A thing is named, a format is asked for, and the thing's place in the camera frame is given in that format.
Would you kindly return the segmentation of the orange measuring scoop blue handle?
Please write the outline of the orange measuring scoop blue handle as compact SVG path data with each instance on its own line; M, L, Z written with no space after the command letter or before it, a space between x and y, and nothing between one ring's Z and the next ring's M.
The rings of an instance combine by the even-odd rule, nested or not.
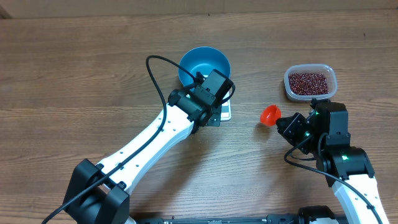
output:
M281 117L282 112L277 105L270 105L261 113L260 122L266 126L273 126Z

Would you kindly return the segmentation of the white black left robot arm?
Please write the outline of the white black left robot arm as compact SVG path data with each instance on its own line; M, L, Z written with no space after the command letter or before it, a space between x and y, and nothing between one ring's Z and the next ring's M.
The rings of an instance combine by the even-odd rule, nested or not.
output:
M65 212L77 223L134 223L129 199L138 182L171 147L206 126L233 87L213 70L201 83L172 91L156 119L131 142L97 164L84 159L75 167Z

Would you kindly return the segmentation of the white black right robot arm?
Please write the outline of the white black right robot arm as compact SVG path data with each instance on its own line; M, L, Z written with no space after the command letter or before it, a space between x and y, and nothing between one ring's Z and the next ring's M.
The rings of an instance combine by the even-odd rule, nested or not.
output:
M375 171L366 152L350 144L348 111L342 103L312 99L307 117L300 113L277 118L278 133L296 149L312 154L314 168L288 164L324 175L345 213L348 223L388 223Z

